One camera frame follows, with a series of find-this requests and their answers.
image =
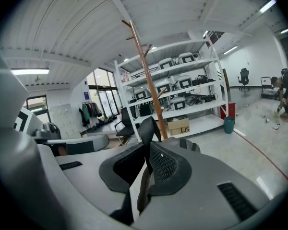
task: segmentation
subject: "wooden coat rack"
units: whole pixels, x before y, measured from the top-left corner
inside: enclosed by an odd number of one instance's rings
[[[158,117],[158,120],[159,120],[159,124],[160,124],[160,128],[161,128],[161,134],[163,136],[163,139],[167,139],[168,138],[168,134],[167,134],[167,130],[166,130],[166,127],[165,127],[163,116],[162,116],[162,112],[163,112],[164,108],[160,107],[160,103],[159,103],[159,100],[158,100],[158,98],[164,93],[166,88],[163,88],[162,91],[159,93],[159,95],[157,95],[156,89],[155,89],[155,86],[154,86],[154,83],[153,83],[153,80],[152,80],[152,76],[150,75],[150,71],[149,71],[149,68],[148,68],[147,60],[146,60],[146,55],[147,55],[147,53],[150,50],[152,45],[150,44],[148,46],[147,50],[144,53],[143,48],[142,48],[142,44],[141,44],[139,36],[138,36],[138,33],[136,32],[132,21],[129,21],[129,23],[128,23],[125,20],[122,20],[122,22],[124,24],[126,24],[128,27],[130,27],[130,29],[131,29],[132,37],[127,38],[127,40],[130,40],[132,38],[134,38],[134,40],[135,40],[135,44],[136,44],[136,47],[137,47],[137,50],[139,52],[139,56],[140,56],[140,59],[141,59],[141,64],[142,64],[142,67],[143,67],[145,75],[146,75],[148,87],[149,87],[150,93],[151,93],[153,101],[154,101],[154,107],[155,107],[155,111],[157,113],[157,117]]]

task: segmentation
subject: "green trash can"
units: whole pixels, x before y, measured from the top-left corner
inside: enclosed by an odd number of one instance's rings
[[[227,134],[231,134],[234,131],[235,118],[225,117],[224,119],[224,131]]]

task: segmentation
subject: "red line on floor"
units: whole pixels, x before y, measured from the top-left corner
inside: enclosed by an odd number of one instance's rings
[[[285,175],[285,173],[282,172],[282,171],[280,170],[280,168],[278,168],[278,167],[276,166],[276,164],[273,163],[272,160],[268,158],[267,155],[265,155],[258,147],[256,147],[254,144],[252,144],[250,141],[248,141],[248,140],[247,140],[246,138],[244,138],[242,135],[238,134],[236,131],[234,131],[234,132],[235,132],[238,136],[240,136],[242,139],[244,139],[245,141],[247,141],[249,144],[251,144],[251,145],[252,145],[257,151],[259,151],[262,155],[264,155],[265,158],[268,159],[268,160],[270,161],[270,163],[271,163],[271,164],[285,177],[285,179],[288,181],[288,177]]]

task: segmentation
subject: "shelf board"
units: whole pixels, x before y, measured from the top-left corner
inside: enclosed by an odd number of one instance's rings
[[[163,59],[178,57],[180,54],[186,52],[198,52],[202,48],[202,46],[208,41],[208,39],[187,40],[169,45],[164,45],[158,47],[157,49],[150,50],[146,56],[147,64],[157,64]],[[142,68],[140,56],[136,55],[129,60],[118,64],[117,67],[122,67],[128,72],[139,70]]]
[[[223,119],[213,114],[191,119],[189,120],[189,122],[190,122],[190,132],[175,135],[175,136],[168,135],[168,137],[180,138],[184,136],[191,136],[191,135],[195,135],[195,134],[208,131],[213,128],[220,127],[224,124]]]
[[[190,114],[190,113],[200,112],[200,111],[211,109],[211,108],[221,106],[224,104],[226,104],[226,101],[215,100],[215,101],[210,101],[210,102],[199,104],[199,105],[196,105],[196,104],[190,105],[190,106],[187,105],[186,108],[183,108],[183,109],[177,110],[177,111],[164,110],[162,113],[162,116],[163,116],[163,118],[176,117],[176,116],[186,115],[186,114]],[[158,120],[157,114],[154,113],[152,115],[138,117],[137,119],[135,119],[134,122],[136,124],[140,124],[150,116],[152,116],[153,119]]]
[[[189,87],[189,88],[185,88],[185,89],[180,89],[180,90],[168,92],[168,93],[162,94],[162,95],[159,97],[159,99],[164,98],[164,97],[168,97],[168,96],[171,96],[171,95],[183,93],[183,92],[186,92],[186,91],[195,90],[195,89],[197,89],[197,88],[208,87],[208,86],[214,85],[214,84],[218,84],[218,85],[219,85],[220,82],[216,80],[216,81],[214,81],[214,82],[203,83],[203,84],[200,84],[200,85],[191,86],[191,87]],[[153,98],[147,98],[147,99],[144,99],[144,100],[140,100],[140,101],[131,103],[131,104],[129,104],[128,106],[135,106],[135,105],[143,104],[143,103],[146,103],[146,102],[150,102],[150,101],[152,101],[152,100],[153,100]]]
[[[188,63],[183,63],[183,64],[179,64],[173,67],[169,67],[169,68],[165,68],[165,69],[161,69],[158,71],[154,71],[151,72],[151,76],[152,79],[154,81],[159,80],[161,78],[168,78],[170,76],[174,76],[174,75],[178,75],[178,74],[182,74],[188,71],[193,71],[199,68],[203,68],[206,65],[210,64],[213,61],[216,61],[217,58],[209,58],[209,59],[201,59],[201,60],[197,60],[197,61],[192,61],[192,62],[188,62]],[[136,87],[139,85],[142,85],[144,83],[147,83],[147,79],[146,76],[141,76],[139,78],[130,80],[128,82],[123,83],[123,87],[125,86],[131,86],[131,87]]]

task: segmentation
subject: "ceiling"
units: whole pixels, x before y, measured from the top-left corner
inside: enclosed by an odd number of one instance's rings
[[[284,27],[277,6],[258,13],[268,1],[23,0],[2,30],[0,49],[12,69],[49,68],[38,81],[36,75],[19,76],[28,90],[73,88],[106,62],[136,55],[123,19],[133,21],[142,43],[154,46],[188,40],[190,30],[225,32],[232,41],[263,23]]]

